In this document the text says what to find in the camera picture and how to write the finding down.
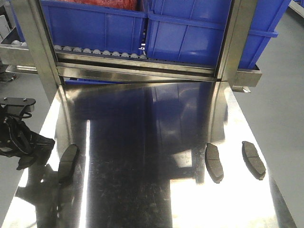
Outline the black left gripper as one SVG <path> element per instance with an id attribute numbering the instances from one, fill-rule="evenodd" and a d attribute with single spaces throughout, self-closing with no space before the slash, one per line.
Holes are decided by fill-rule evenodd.
<path id="1" fill-rule="evenodd" d="M 11 116 L 0 120 L 0 154 L 19 158 L 17 170 L 35 163 L 45 165 L 54 145 L 53 139 L 30 130 L 22 120 Z"/>

